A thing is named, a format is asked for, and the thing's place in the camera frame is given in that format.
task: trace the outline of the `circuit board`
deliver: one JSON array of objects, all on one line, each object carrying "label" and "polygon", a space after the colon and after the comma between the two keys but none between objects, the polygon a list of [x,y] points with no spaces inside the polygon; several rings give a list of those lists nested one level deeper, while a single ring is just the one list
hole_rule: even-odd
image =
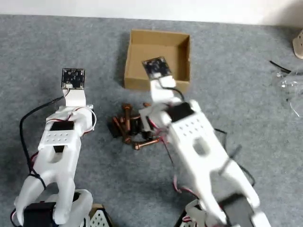
[{"label": "circuit board", "polygon": [[84,89],[84,69],[62,69],[62,89]]},{"label": "circuit board", "polygon": [[172,75],[164,57],[142,61],[142,64],[150,80]]}]

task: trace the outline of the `gray carpet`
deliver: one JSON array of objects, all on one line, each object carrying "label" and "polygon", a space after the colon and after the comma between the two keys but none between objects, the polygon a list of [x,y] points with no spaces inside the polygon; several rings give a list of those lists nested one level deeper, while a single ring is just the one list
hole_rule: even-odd
[{"label": "gray carpet", "polygon": [[[134,151],[111,137],[106,119],[122,102],[136,108],[149,93],[122,85],[132,28],[190,33],[192,83],[196,99],[214,127],[229,132],[228,150],[242,144],[237,160],[255,176],[262,209],[273,227],[302,226],[302,120],[281,105],[273,86],[276,69],[295,58],[291,40],[299,30],[196,22],[130,19],[0,16],[0,222],[9,213],[27,176],[18,123],[30,109],[61,95],[62,68],[86,69],[88,103],[95,105],[96,130],[83,137],[75,176],[77,188],[92,192],[120,227],[173,226],[192,197],[176,194],[173,170],[161,144]],[[25,123],[31,154],[36,152],[48,107]],[[214,176],[217,197],[228,194]]]}]

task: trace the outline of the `black cable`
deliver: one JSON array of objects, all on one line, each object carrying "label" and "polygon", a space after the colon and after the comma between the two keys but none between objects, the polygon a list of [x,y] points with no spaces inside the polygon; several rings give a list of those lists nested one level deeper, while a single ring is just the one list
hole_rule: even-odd
[{"label": "black cable", "polygon": [[158,79],[158,81],[159,81],[159,84],[160,84],[160,86],[161,86],[162,89],[165,89],[165,90],[172,90],[172,91],[178,92],[179,95],[180,95],[180,97],[181,97],[182,102],[185,102],[184,95],[183,95],[183,93],[182,93],[180,90],[178,90],[178,89],[175,88],[175,87],[163,87],[163,85],[161,84],[161,82],[160,82],[159,79]]},{"label": "black cable", "polygon": [[[241,151],[241,149],[242,149],[242,145],[239,145],[239,146],[237,146],[237,148],[232,152],[232,154],[229,155],[229,159],[225,162],[225,164],[222,166],[222,168],[218,171],[218,174],[219,174],[219,175],[221,175],[221,174],[224,172],[224,170],[226,169],[226,167],[229,165],[229,163],[230,163],[232,160],[234,160],[235,156],[236,156],[237,154],[239,154],[239,152]],[[253,177],[253,175],[252,175],[245,167],[243,167],[243,166],[240,165],[239,163],[237,163],[237,164],[238,164],[238,166],[240,167],[240,169],[241,169],[244,173],[246,173],[246,174],[249,176],[249,178],[252,180],[252,182],[250,183],[251,186],[255,186],[255,184],[256,184],[256,179]]]},{"label": "black cable", "polygon": [[34,168],[32,167],[32,164],[31,164],[31,161],[30,161],[30,156],[29,156],[29,153],[28,153],[28,150],[27,150],[27,145],[25,143],[25,140],[24,140],[24,135],[23,135],[23,122],[24,120],[29,117],[30,115],[32,115],[33,113],[37,112],[38,110],[41,110],[42,108],[44,107],[47,107],[51,104],[54,104],[58,101],[60,101],[61,99],[65,98],[66,95],[64,96],[61,96],[59,98],[55,98],[54,100],[48,102],[48,103],[45,103],[41,106],[38,106],[36,107],[35,109],[31,110],[30,112],[28,112],[27,114],[25,114],[21,120],[20,120],[20,124],[19,124],[19,131],[20,131],[20,140],[21,140],[21,144],[22,144],[22,148],[23,148],[23,151],[24,151],[24,154],[25,154],[25,157],[27,159],[27,167],[28,167],[28,170],[29,170],[29,176],[33,176],[37,179],[39,179],[44,187],[44,189],[46,189],[46,185],[45,185],[45,182],[43,181],[43,179],[41,178],[41,176],[34,170]]},{"label": "black cable", "polygon": [[274,66],[278,67],[282,72],[285,73],[291,73],[291,70],[288,70],[280,65],[278,65],[277,63],[273,62],[273,61],[269,61],[269,63],[273,64]]},{"label": "black cable", "polygon": [[222,145],[223,145],[223,148],[224,150],[226,150],[226,142],[227,142],[227,132],[221,130],[221,129],[214,129],[215,131],[218,131],[222,134],[224,134],[224,138],[223,138],[223,141],[222,141]]},{"label": "black cable", "polygon": [[17,226],[17,225],[14,223],[14,221],[13,221],[13,215],[14,215],[15,212],[16,212],[16,209],[13,209],[13,211],[12,211],[11,214],[10,214],[10,221],[11,221],[11,223],[12,223],[12,225],[13,225],[14,227],[21,227],[21,226]]},{"label": "black cable", "polygon": [[250,179],[252,180],[252,182],[250,183],[251,186],[255,186],[255,184],[256,184],[256,179],[253,177],[253,175],[252,175],[246,168],[244,168],[242,165],[240,165],[239,163],[238,163],[238,166],[239,166],[240,169],[241,169],[244,173],[246,173],[246,174],[250,177]]}]

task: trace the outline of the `white wall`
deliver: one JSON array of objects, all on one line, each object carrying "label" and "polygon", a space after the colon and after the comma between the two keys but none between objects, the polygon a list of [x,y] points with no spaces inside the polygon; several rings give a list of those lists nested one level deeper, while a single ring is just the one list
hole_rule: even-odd
[{"label": "white wall", "polygon": [[1,14],[122,17],[303,27],[303,0],[0,0]]}]

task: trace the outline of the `metal bolt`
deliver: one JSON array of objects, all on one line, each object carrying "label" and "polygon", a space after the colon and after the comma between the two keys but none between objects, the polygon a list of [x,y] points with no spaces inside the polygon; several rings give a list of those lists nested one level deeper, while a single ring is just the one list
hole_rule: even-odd
[{"label": "metal bolt", "polygon": [[118,118],[116,117],[112,117],[112,121],[113,121],[113,124],[115,126],[117,126],[117,128],[119,129],[121,135],[122,135],[122,140],[123,140],[123,143],[126,143],[126,144],[130,144],[132,142],[131,140],[131,137],[128,136],[125,132],[125,130],[123,129],[123,127],[120,125],[119,121],[118,121]]},{"label": "metal bolt", "polygon": [[[139,113],[138,114],[134,114],[134,115],[131,115],[130,120],[137,120],[140,117],[141,116],[140,116]],[[121,123],[124,123],[125,122],[125,117],[120,117],[119,120],[120,120]]]},{"label": "metal bolt", "polygon": [[159,138],[155,138],[153,140],[147,140],[147,141],[144,141],[144,142],[134,142],[133,143],[133,147],[135,150],[140,150],[140,148],[142,147],[145,147],[145,146],[148,146],[148,145],[151,145],[151,144],[154,144],[154,143],[158,143],[160,141]]},{"label": "metal bolt", "polygon": [[144,107],[149,107],[149,106],[151,106],[151,104],[150,103],[143,103],[143,106]]},{"label": "metal bolt", "polygon": [[131,112],[132,112],[132,106],[128,103],[123,103],[122,109],[124,110],[124,113],[125,113],[125,130],[126,130],[126,133],[128,133],[131,129],[130,117],[131,117]]}]

